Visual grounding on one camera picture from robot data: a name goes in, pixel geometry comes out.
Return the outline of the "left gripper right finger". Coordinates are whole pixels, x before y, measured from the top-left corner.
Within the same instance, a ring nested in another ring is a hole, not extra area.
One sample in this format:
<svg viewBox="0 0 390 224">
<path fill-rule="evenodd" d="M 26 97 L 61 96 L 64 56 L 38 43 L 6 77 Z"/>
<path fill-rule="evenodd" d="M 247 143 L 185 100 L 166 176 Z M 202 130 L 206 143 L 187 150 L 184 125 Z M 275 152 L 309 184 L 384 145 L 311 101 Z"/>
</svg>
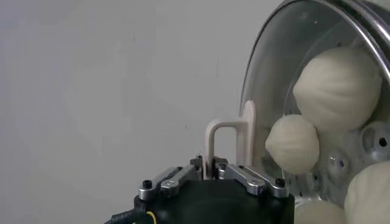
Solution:
<svg viewBox="0 0 390 224">
<path fill-rule="evenodd" d="M 229 164 L 225 158 L 213 158 L 212 178 L 235 180 L 244 186 L 249 194 L 256 196 L 267 192 L 275 198 L 289 197 L 289 190 L 283 178 L 273 178 L 252 166 Z"/>
</svg>

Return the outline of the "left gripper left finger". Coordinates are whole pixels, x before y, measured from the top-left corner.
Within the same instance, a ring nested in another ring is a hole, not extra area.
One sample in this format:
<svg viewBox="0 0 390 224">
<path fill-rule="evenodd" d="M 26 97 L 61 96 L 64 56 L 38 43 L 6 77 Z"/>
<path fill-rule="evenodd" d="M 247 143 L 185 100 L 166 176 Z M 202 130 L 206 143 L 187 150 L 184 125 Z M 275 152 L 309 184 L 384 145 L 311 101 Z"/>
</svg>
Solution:
<svg viewBox="0 0 390 224">
<path fill-rule="evenodd" d="M 169 167 L 151 180 L 144 180 L 139 187 L 138 197 L 142 201 L 152 201 L 159 194 L 167 197 L 177 195 L 188 181 L 202 180 L 202 156 L 196 156 L 184 167 Z"/>
</svg>

